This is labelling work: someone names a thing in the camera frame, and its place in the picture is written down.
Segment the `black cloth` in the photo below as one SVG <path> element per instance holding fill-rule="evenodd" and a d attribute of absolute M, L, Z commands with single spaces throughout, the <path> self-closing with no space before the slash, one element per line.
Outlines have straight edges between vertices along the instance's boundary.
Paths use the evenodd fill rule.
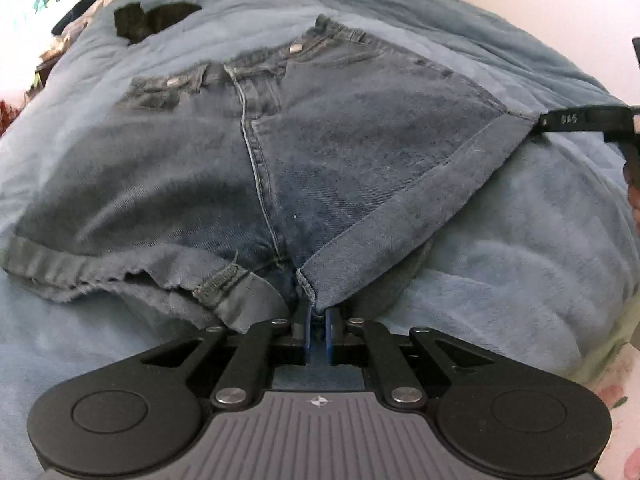
<path fill-rule="evenodd" d="M 89 7 L 91 7 L 98 0 L 80 0 L 78 3 L 74 5 L 74 8 L 71 9 L 68 13 L 66 13 L 63 18 L 56 23 L 55 27 L 51 29 L 51 33 L 54 36 L 61 36 L 62 31 L 65 30 L 65 27 L 69 24 L 80 18 Z"/>
<path fill-rule="evenodd" d="M 120 38 L 127 38 L 130 43 L 140 43 L 152 34 L 181 22 L 202 7 L 187 2 L 165 4 L 145 12 L 140 2 L 133 2 L 116 9 L 113 13 L 116 33 Z"/>

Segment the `ribbed surface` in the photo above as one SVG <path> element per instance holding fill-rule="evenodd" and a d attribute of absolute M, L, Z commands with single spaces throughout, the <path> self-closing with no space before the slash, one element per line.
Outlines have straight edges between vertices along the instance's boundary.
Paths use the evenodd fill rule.
<path fill-rule="evenodd" d="M 268 392 L 255 408 L 217 416 L 190 452 L 136 480 L 493 478 L 453 457 L 421 416 L 387 410 L 373 393 Z"/>

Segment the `denim shorts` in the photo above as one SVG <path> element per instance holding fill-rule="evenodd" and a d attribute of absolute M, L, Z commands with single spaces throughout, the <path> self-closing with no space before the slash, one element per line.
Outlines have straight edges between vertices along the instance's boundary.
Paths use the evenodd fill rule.
<path fill-rule="evenodd" d="M 135 78 L 2 266 L 46 298 L 110 290 L 236 330 L 303 296 L 319 315 L 345 300 L 377 312 L 535 121 L 319 16 L 279 48 Z"/>

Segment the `white wall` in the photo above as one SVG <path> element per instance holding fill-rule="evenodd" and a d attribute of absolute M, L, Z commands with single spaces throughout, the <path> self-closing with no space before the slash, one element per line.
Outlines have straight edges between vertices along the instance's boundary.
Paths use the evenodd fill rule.
<path fill-rule="evenodd" d="M 595 76 L 628 104 L 640 104 L 640 0 L 465 0 L 530 32 Z"/>

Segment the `blue blanket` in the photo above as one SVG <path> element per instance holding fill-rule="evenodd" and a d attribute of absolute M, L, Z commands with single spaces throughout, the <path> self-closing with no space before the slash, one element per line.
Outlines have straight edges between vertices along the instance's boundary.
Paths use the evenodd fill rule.
<path fill-rule="evenodd" d="M 186 0 L 203 10 L 127 46 L 113 10 L 132 1 L 148 9 L 185 0 L 103 9 L 2 138 L 0 250 L 66 150 L 133 76 L 283 44 L 321 13 L 449 66 L 525 112 L 616 102 L 535 38 L 457 0 Z M 396 332 L 431 325 L 546 370 L 576 367 L 640 281 L 622 164 L 600 135 L 527 141 L 437 233 L 417 277 L 379 319 Z M 25 420 L 44 390 L 192 329 L 131 298 L 48 303 L 0 275 L 0 478 L 40 470 Z"/>

